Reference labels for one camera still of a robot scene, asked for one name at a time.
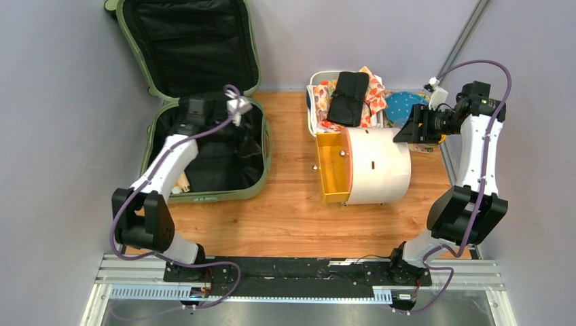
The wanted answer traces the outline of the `floral orange print cloth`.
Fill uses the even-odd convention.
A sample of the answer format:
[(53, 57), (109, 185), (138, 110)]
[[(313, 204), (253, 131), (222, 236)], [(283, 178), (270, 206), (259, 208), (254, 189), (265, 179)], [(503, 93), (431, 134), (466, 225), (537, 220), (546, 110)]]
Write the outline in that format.
[[(365, 93), (361, 124), (358, 128), (371, 128), (371, 117), (380, 111), (384, 111), (388, 107), (386, 97), (391, 93), (385, 89), (382, 78), (374, 75), (366, 66), (362, 67), (359, 71), (369, 75), (369, 85)], [(339, 132), (345, 127), (327, 121), (331, 96), (336, 88), (337, 79), (321, 81), (318, 86), (314, 87), (313, 91), (318, 127), (324, 127), (326, 130), (325, 133)]]

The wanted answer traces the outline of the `cream cylindrical container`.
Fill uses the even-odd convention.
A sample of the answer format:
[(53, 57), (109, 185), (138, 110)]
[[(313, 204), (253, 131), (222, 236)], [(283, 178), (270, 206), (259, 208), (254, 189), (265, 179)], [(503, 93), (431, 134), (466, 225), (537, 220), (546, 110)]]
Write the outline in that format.
[(345, 128), (342, 145), (351, 204), (389, 204), (406, 195), (412, 163), (407, 143), (396, 143), (399, 128)]

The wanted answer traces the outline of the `black pouch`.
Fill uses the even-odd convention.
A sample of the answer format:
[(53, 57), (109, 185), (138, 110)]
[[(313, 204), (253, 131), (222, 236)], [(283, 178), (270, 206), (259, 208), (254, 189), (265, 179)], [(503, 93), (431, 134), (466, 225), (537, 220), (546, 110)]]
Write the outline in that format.
[(369, 75), (364, 72), (340, 72), (331, 96), (327, 121), (345, 127), (361, 124)]

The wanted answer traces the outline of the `yellow transparent drawer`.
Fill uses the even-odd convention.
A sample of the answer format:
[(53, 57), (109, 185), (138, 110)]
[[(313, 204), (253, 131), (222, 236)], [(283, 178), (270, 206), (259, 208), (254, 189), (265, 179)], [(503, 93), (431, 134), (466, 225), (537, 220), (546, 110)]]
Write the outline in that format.
[(346, 157), (340, 155), (344, 149), (341, 134), (317, 134), (316, 149), (317, 163), (312, 169), (319, 176), (322, 201), (345, 205), (350, 196), (350, 190), (348, 189)]

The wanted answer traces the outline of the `white plastic tub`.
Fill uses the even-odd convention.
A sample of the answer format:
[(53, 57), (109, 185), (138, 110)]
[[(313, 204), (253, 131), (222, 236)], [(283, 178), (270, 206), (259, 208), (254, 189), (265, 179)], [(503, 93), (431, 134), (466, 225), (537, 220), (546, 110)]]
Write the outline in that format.
[[(316, 105), (314, 100), (314, 87), (318, 86), (321, 81), (329, 79), (337, 79), (340, 71), (319, 71), (314, 73), (306, 86), (306, 105), (308, 108), (308, 130), (309, 133), (316, 137), (317, 133), (324, 133), (324, 129), (318, 127)], [(380, 111), (372, 116), (371, 127), (384, 128), (386, 126), (386, 118), (384, 111)]]

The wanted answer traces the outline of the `green hard-shell suitcase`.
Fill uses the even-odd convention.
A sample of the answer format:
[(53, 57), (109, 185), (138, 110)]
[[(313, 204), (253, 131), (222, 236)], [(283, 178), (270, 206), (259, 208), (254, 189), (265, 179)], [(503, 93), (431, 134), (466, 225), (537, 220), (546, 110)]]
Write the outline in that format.
[(259, 153), (238, 156), (227, 141), (205, 139), (184, 170), (191, 192), (173, 194), (172, 203), (246, 200), (266, 184), (272, 159), (264, 107), (253, 98), (261, 71), (246, 1), (106, 1), (118, 22), (149, 93), (162, 106), (148, 128), (141, 172), (160, 153), (165, 138), (187, 113), (190, 99), (206, 101), (210, 126), (226, 118), (224, 87), (235, 86), (253, 108), (242, 116), (255, 127)]

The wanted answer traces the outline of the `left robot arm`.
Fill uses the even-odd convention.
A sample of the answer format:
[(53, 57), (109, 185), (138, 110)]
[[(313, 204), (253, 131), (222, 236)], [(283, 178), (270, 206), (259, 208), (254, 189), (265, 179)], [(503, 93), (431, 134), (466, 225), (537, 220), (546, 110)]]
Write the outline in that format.
[(226, 118), (210, 126), (206, 101), (189, 101), (185, 119), (165, 138), (151, 166), (129, 188), (119, 187), (112, 195), (109, 244), (117, 257), (130, 260), (118, 251), (117, 245), (146, 249), (140, 258), (154, 255), (181, 266), (182, 274), (192, 282), (206, 276), (209, 263), (203, 248), (176, 232), (168, 199), (180, 174), (198, 157), (200, 142), (227, 141), (230, 135), (224, 130), (240, 126), (242, 116), (252, 107), (246, 97), (233, 96), (226, 103)]

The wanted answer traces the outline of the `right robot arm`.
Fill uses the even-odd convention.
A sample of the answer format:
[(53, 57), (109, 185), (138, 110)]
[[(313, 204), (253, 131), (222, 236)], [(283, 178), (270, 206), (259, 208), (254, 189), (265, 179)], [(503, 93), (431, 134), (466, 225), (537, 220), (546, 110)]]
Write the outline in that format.
[(461, 136), (463, 148), (455, 184), (430, 208), (424, 232), (391, 253), (387, 276), (394, 285), (417, 285), (429, 271), (426, 262), (446, 251), (459, 256), (480, 244), (508, 210), (495, 176), (497, 141), (506, 118), (504, 100), (490, 98), (490, 84), (473, 81), (446, 105), (448, 93), (432, 77), (425, 85), (428, 104), (413, 105), (396, 143), (438, 145), (443, 137)]

